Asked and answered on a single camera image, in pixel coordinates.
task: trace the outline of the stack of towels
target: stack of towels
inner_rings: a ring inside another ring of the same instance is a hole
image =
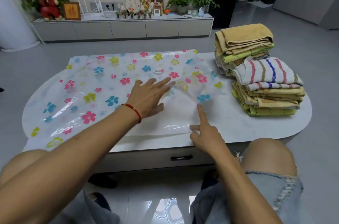
[[[215,33],[215,61],[221,74],[233,76],[232,70],[244,59],[269,57],[268,50],[274,47],[273,34],[263,24],[251,24],[222,29]]]
[[[305,96],[303,82],[275,57],[248,57],[233,70],[232,94],[250,116],[293,115]]]

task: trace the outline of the striped towel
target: striped towel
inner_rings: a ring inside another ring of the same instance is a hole
[[[287,84],[292,86],[286,88],[295,88],[304,84],[286,63],[276,57],[262,60],[245,59],[244,63],[236,67],[233,72],[241,85],[260,83],[257,84],[256,89],[258,87],[261,89],[260,85],[262,88],[285,88],[285,86],[280,87],[279,84]]]

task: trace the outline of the glossy tile floor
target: glossy tile floor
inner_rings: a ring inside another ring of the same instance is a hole
[[[339,148],[336,94],[339,89],[339,31],[326,31],[284,13],[238,4],[231,26],[263,23],[275,36],[271,55],[302,77],[313,106],[310,124],[289,143],[305,186],[302,223],[338,223]],[[197,48],[214,51],[214,36],[161,40],[81,42],[39,45],[0,53],[0,168],[24,147],[21,115],[29,97],[65,68],[71,56]],[[113,190],[102,192],[122,223],[190,223],[189,204],[210,167],[118,173]]]

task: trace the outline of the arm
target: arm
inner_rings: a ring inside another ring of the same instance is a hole
[[[253,185],[231,154],[216,127],[212,127],[202,107],[198,105],[200,126],[192,125],[190,138],[193,144],[208,153],[215,161],[221,176],[232,221],[235,224],[282,224],[265,197]]]
[[[136,81],[128,103],[142,118],[163,110],[160,98],[175,83]],[[0,223],[47,223],[82,189],[94,165],[139,122],[127,106],[115,112],[34,162],[0,188]]]

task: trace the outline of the finger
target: finger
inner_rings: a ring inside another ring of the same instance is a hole
[[[153,116],[155,114],[158,114],[159,112],[164,110],[164,104],[159,104],[158,106],[154,107],[148,114],[147,117]]]
[[[200,131],[200,125],[190,125],[189,128],[193,131],[193,130],[197,130]]]
[[[134,86],[140,86],[141,84],[142,84],[142,81],[141,80],[137,80],[137,81],[135,81]]]
[[[157,81],[156,78],[150,78],[149,80],[147,80],[147,82],[144,84],[144,86],[153,85],[155,83],[155,81]]]
[[[174,85],[175,85],[175,81],[172,81],[171,83],[168,83],[167,85],[160,88],[159,89],[160,97],[162,97],[164,95],[164,93],[168,92]]]
[[[189,136],[189,138],[193,141],[193,143],[199,138],[198,134],[195,132],[192,132]]]
[[[204,112],[204,110],[202,109],[202,106],[200,104],[198,104],[197,109],[198,109],[198,113],[199,113],[200,123],[201,124],[205,124],[205,123],[208,124],[209,121],[207,120],[206,113]]]
[[[170,80],[171,80],[170,77],[164,78],[163,80],[159,81],[158,83],[155,83],[155,84],[154,84],[154,87],[156,87],[156,88],[161,88],[161,87],[163,87],[164,85],[166,85]]]

